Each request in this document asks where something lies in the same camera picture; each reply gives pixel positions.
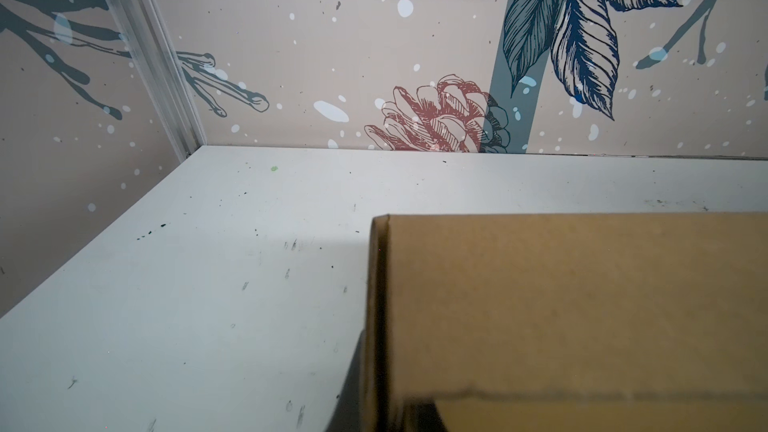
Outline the brown cardboard paper box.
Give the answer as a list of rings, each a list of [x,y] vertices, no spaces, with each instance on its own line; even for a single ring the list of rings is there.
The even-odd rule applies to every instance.
[[[331,431],[763,431],[763,213],[387,215]]]

